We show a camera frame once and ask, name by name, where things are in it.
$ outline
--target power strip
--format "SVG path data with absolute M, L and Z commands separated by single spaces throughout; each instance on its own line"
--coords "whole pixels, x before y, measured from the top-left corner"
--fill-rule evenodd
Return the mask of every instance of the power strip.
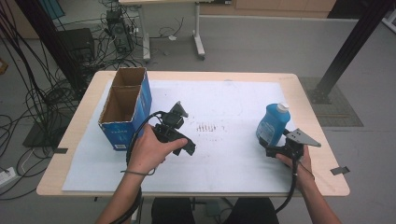
M 8 184 L 9 182 L 13 181 L 14 179 L 18 178 L 15 174 L 15 170 L 13 167 L 9 167 L 6 171 L 0 173 L 0 188 Z

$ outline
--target person's leg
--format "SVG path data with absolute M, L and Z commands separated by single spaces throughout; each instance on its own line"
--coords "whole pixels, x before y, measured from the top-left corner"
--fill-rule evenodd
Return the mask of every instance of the person's leg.
M 151 219 L 152 224 L 195 224 L 188 198 L 155 198 Z
M 274 205 L 269 198 L 240 198 L 224 224 L 278 224 Z

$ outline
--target floor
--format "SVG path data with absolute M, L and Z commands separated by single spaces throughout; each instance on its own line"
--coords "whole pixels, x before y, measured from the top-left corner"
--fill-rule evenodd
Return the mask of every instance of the floor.
M 298 77 L 322 77 L 337 51 L 353 29 L 354 20 L 268 19 L 251 17 L 201 18 L 201 36 L 205 47 L 205 60 L 196 56 L 191 38 L 191 21 L 185 21 L 176 41 L 152 39 L 152 58 L 148 70 L 165 71 L 220 71 L 220 72 L 279 72 L 293 73 Z M 28 42 L 36 52 L 36 40 Z M 0 114 L 18 118 L 26 110 L 26 88 L 21 84 L 14 64 L 5 46 L 0 44 L 3 60 L 10 67 L 0 76 Z M 396 219 L 396 35 L 379 24 L 359 54 L 337 83 L 363 127 L 325 127 L 326 137 L 335 158 L 351 172 L 345 175 L 350 187 L 346 197 L 327 198 L 332 209 L 344 223 L 393 223 Z M 49 59 L 51 67 L 54 61 Z M 37 83 L 45 86 L 45 79 L 36 72 Z M 6 121 L 0 119 L 0 125 Z M 18 124 L 7 152 L 0 158 L 0 166 L 27 169 L 36 159 L 27 156 L 31 151 L 21 143 L 33 125 L 31 118 Z M 35 167 L 42 170 L 48 160 Z M 4 193 L 0 199 L 11 198 L 36 187 L 40 175 L 24 178 L 16 188 Z M 222 199 L 214 200 L 220 209 L 228 205 Z M 275 207 L 283 198 L 272 199 Z M 42 197 L 32 192 L 22 198 L 0 201 L 1 223 L 92 223 L 108 202 L 108 198 Z M 151 199 L 145 199 L 141 222 L 150 223 Z M 222 213 L 222 220 L 228 210 Z M 205 206 L 198 204 L 194 211 L 197 223 L 216 223 L 207 217 Z M 304 200 L 293 198 L 278 215 L 281 223 L 309 223 Z
M 336 1 L 329 13 L 331 19 L 358 19 L 373 0 Z

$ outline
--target white paper sheet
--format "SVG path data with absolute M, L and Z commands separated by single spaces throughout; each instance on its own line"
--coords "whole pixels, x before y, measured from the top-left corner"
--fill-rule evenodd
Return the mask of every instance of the white paper sheet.
M 120 183 L 120 171 L 126 167 L 125 152 L 113 150 L 97 124 L 110 85 L 107 83 L 78 145 L 63 190 L 114 191 Z M 189 117 L 179 131 L 196 144 L 196 149 L 192 156 L 184 150 L 179 156 L 170 154 L 155 175 L 145 178 L 143 191 L 289 191 L 290 170 L 280 161 L 267 158 L 255 135 L 265 107 L 286 102 L 278 83 L 151 80 L 149 85 L 151 112 L 166 112 L 181 102 Z M 295 129 L 292 120 L 287 128 Z M 284 145 L 284 138 L 279 144 Z

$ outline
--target bottle cap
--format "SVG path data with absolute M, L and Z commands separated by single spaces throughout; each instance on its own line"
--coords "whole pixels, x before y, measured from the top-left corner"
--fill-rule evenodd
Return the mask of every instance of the bottle cap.
M 289 111 L 289 105 L 286 103 L 277 104 L 276 110 L 280 113 L 287 113 Z

